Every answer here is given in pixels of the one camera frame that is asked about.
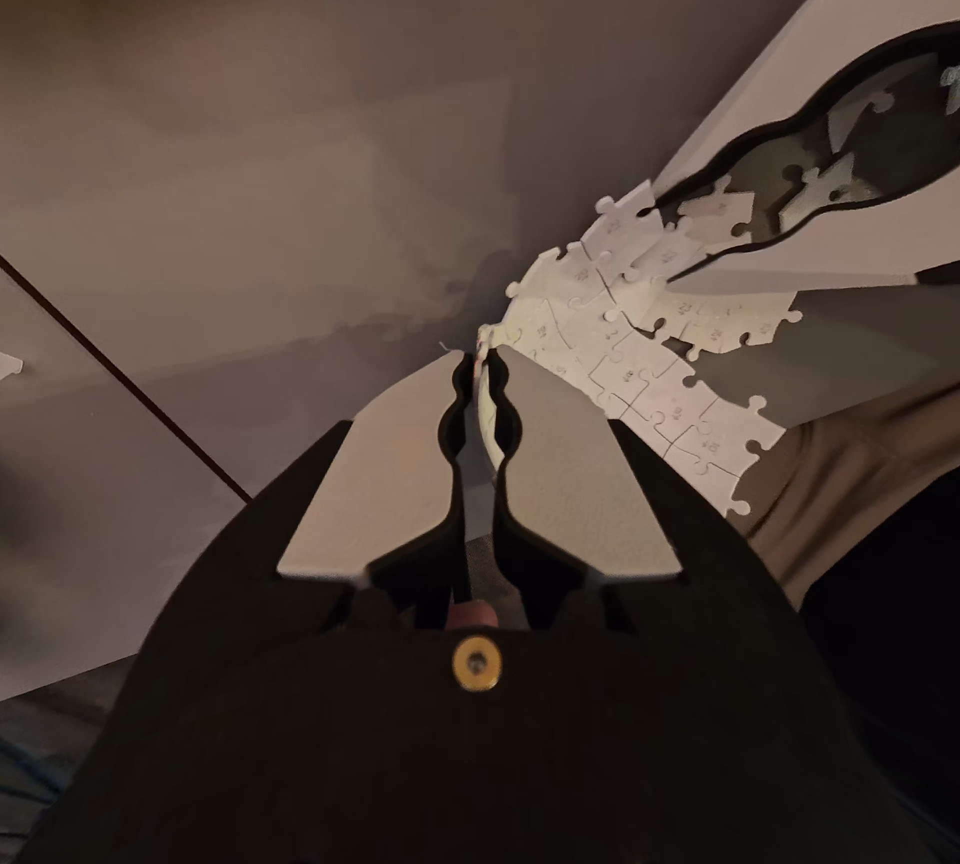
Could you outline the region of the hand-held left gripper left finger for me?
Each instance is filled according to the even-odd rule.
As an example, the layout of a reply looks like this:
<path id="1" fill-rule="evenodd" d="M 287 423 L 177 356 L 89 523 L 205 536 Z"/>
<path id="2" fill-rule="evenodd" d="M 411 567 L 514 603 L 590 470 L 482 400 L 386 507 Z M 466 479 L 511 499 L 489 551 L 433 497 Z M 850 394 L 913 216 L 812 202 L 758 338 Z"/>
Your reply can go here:
<path id="1" fill-rule="evenodd" d="M 423 629 L 470 598 L 457 457 L 474 361 L 449 351 L 355 415 L 277 565 L 294 581 L 378 589 Z"/>

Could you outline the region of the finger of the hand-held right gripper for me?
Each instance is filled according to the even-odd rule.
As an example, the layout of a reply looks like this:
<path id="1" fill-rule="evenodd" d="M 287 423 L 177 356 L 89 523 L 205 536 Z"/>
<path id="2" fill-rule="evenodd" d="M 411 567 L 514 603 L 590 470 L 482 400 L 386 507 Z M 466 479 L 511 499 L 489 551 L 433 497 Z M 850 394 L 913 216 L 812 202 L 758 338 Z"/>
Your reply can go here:
<path id="1" fill-rule="evenodd" d="M 665 287 L 722 296 L 958 283 L 958 166 L 893 189 L 879 172 L 836 166 L 736 167 L 733 191 L 753 194 L 750 242 L 700 252 Z"/>
<path id="2" fill-rule="evenodd" d="M 661 198 L 741 135 L 796 114 L 876 47 L 957 21 L 959 0 L 806 0 L 653 183 Z"/>

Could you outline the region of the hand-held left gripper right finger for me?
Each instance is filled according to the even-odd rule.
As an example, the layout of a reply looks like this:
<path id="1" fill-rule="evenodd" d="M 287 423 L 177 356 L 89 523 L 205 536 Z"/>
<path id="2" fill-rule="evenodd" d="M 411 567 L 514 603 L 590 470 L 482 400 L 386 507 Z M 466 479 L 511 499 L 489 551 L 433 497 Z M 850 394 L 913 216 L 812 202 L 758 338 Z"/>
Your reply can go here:
<path id="1" fill-rule="evenodd" d="M 493 551 L 533 630 L 572 594 L 675 583 L 683 568 L 606 414 L 506 344 L 480 375 L 480 429 L 495 469 Z"/>

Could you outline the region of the assembled white puzzle ball section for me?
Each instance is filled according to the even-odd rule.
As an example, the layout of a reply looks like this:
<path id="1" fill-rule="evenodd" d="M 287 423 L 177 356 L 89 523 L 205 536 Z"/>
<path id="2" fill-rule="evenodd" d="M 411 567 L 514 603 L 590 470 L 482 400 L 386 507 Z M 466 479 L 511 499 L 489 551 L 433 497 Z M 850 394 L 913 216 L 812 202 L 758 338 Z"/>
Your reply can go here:
<path id="1" fill-rule="evenodd" d="M 540 254 L 506 294 L 503 318 L 478 328 L 474 361 L 479 427 L 495 470 L 504 452 L 486 364 L 507 346 L 628 426 L 721 515 L 750 514 L 738 486 L 759 462 L 753 447 L 772 450 L 785 433 L 762 414 L 764 398 L 738 405 L 696 379 L 662 332 L 650 337 L 632 322 L 580 242 Z"/>

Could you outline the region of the curved white puzzle strip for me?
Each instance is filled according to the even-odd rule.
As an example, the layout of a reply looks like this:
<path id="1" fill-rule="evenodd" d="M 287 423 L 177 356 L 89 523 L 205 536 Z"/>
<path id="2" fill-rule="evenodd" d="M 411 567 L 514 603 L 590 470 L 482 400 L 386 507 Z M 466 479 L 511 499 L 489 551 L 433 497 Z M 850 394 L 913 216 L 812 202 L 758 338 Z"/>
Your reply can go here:
<path id="1" fill-rule="evenodd" d="M 803 318 L 794 309 L 795 293 L 668 289 L 668 280 L 691 266 L 752 241 L 745 228 L 755 194 L 729 192 L 730 182 L 726 174 L 709 194 L 682 201 L 678 222 L 666 224 L 645 181 L 622 198 L 598 200 L 597 219 L 582 236 L 582 246 L 630 324 L 688 345 L 691 361 L 703 352 L 726 354 L 770 344 L 782 324 Z"/>

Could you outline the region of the person's black top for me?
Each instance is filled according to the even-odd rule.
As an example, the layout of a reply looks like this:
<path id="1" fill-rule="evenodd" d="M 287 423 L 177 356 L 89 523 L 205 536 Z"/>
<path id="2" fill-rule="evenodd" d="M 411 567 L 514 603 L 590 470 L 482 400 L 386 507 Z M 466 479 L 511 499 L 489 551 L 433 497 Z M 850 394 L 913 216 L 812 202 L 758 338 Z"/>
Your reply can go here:
<path id="1" fill-rule="evenodd" d="M 959 860 L 959 470 L 841 558 L 800 615 L 938 862 Z"/>

